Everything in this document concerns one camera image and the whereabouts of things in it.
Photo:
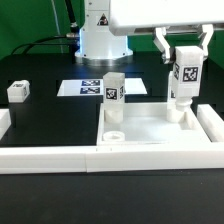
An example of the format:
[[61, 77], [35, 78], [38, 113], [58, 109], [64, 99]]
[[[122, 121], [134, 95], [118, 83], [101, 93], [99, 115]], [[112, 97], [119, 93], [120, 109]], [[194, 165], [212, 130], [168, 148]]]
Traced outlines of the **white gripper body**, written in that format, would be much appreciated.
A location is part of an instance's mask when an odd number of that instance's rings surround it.
[[115, 36], [150, 33], [157, 27], [224, 23], [224, 0], [110, 0]]

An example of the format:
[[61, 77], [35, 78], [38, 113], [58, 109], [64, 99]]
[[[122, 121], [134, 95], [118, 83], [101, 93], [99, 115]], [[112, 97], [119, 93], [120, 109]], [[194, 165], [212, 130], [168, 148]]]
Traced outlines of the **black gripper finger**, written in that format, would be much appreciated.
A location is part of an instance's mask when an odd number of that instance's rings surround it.
[[212, 24], [203, 24], [198, 26], [198, 38], [200, 39], [199, 47], [202, 49], [204, 59], [208, 58], [208, 45], [213, 36], [214, 28]]
[[161, 52], [161, 58], [164, 64], [171, 64], [175, 61], [175, 49], [171, 48], [165, 38], [166, 28], [156, 28], [153, 34], [153, 42]]

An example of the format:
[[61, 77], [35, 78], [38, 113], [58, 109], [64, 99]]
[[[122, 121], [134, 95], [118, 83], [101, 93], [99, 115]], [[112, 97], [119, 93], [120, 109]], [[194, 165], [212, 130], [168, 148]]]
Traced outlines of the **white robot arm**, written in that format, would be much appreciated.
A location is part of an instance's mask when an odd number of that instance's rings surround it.
[[177, 53], [166, 35], [196, 33], [207, 53], [213, 33], [224, 30], [224, 0], [84, 0], [84, 6], [75, 54], [82, 63], [113, 64], [132, 55], [129, 36], [151, 34], [168, 64]]

